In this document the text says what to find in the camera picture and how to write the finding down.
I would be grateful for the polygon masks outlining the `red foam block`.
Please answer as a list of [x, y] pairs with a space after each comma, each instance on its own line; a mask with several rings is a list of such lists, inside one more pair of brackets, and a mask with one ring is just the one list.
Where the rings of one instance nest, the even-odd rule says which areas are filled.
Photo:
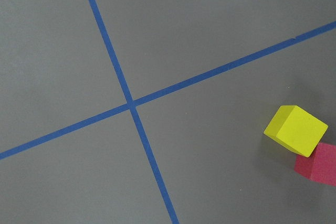
[[335, 145], [319, 143], [309, 157], [297, 155], [294, 171], [313, 182], [335, 186]]

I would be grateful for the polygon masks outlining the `yellow foam block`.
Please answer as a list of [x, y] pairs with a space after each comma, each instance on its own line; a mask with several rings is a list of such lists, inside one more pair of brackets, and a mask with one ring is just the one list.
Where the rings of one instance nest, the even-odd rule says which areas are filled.
[[297, 105], [279, 107], [264, 134], [293, 153], [309, 157], [328, 125]]

